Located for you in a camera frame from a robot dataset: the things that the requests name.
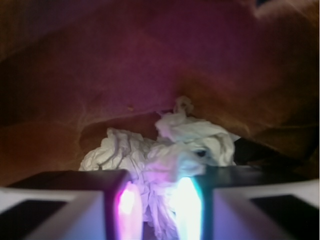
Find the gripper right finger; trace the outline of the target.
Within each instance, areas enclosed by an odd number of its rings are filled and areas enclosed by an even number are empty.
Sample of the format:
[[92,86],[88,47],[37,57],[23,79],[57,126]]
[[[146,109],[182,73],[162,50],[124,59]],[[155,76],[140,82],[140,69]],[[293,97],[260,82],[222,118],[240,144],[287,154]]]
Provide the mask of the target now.
[[317,240],[319,183],[275,168],[208,167],[179,182],[179,237]]

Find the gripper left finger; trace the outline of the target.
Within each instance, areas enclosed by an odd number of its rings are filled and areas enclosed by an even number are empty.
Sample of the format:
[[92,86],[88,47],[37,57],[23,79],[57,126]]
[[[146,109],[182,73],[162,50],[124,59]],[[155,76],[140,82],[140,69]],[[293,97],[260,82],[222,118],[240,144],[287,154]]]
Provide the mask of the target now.
[[3,240],[141,240],[142,200],[127,170],[48,171],[0,190]]

